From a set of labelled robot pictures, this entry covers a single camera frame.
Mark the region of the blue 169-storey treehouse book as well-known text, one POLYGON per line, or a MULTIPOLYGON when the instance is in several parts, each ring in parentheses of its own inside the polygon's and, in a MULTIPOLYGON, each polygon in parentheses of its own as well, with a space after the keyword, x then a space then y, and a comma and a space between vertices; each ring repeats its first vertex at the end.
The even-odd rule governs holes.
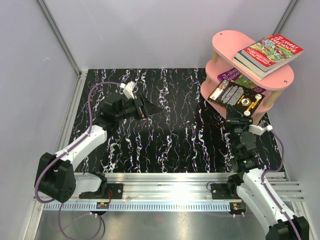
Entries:
POLYGON ((223 80, 209 94, 207 100, 224 109, 231 106, 243 116, 252 117, 264 98, 263 94, 251 88, 223 80))

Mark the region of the purple treehouse book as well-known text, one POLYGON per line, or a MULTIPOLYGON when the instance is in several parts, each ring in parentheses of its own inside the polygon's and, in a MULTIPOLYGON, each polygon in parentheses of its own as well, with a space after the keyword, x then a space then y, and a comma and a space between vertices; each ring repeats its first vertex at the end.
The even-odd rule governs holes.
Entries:
POLYGON ((247 76, 245 76, 243 73, 241 73, 236 68, 231 68, 217 76, 217 79, 222 82, 224 80, 229 82, 234 82, 238 85, 241 85, 245 88, 252 89, 253 91, 257 93, 264 93, 266 90, 258 85, 256 85, 254 82, 252 82, 247 76))

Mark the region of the blue orange sunset paperback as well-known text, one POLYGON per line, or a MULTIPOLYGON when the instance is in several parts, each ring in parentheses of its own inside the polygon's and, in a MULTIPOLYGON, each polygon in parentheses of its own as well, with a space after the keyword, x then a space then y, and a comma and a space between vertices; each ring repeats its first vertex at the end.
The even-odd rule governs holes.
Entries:
POLYGON ((241 50, 236 53, 234 60, 240 62, 243 66, 258 75, 260 78, 264 78, 277 69, 276 67, 267 68, 265 66, 262 66, 259 62, 255 62, 252 58, 247 57, 245 54, 243 54, 241 50))

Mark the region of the dark blue hardcover book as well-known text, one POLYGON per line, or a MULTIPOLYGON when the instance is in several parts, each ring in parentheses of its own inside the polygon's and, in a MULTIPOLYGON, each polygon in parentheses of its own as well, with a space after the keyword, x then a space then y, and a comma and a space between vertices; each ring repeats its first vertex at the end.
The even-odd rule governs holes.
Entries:
POLYGON ((236 63, 237 65, 241 66, 243 69, 245 69, 247 72, 249 72, 251 75, 258 78, 259 80, 264 79, 266 76, 268 76, 269 74, 271 74, 273 72, 272 70, 264 72, 256 67, 251 69, 248 66, 246 66, 245 64, 243 64, 241 61, 239 61, 237 58, 233 58, 232 61, 234 63, 236 63))

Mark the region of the red 13-storey treehouse book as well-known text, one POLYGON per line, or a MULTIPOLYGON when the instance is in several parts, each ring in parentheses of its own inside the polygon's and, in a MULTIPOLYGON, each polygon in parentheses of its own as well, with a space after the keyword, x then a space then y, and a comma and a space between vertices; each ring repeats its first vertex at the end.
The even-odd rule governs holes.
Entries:
POLYGON ((263 38, 237 53, 236 58, 244 57, 259 69, 267 72, 281 67, 303 53, 304 49, 281 34, 263 38))

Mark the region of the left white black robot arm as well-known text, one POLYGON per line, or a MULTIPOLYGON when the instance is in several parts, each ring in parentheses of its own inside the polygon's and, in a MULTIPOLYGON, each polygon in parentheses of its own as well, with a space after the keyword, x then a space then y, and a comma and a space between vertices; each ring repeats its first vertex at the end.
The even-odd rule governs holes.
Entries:
POLYGON ((76 174, 76 168, 92 151, 108 141, 123 120, 145 120, 161 111, 162 108, 151 103, 142 93, 131 99, 105 100, 88 130, 64 149, 54 154, 46 152, 40 157, 34 183, 36 199, 44 202, 40 193, 60 203, 67 202, 74 195, 81 199, 105 197, 110 192, 108 179, 101 172, 76 174))

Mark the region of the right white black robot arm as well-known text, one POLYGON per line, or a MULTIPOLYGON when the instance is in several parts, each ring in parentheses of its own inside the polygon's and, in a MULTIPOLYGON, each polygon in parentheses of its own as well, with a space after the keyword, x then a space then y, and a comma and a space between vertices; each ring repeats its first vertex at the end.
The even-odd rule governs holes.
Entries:
POLYGON ((265 132, 273 133, 273 127, 265 121, 254 125, 248 113, 241 113, 227 105, 225 128, 230 132, 234 170, 227 181, 228 196, 240 198, 248 205, 267 240, 308 240, 308 220, 297 216, 283 202, 267 180, 269 171, 264 170, 255 157, 257 136, 265 132))

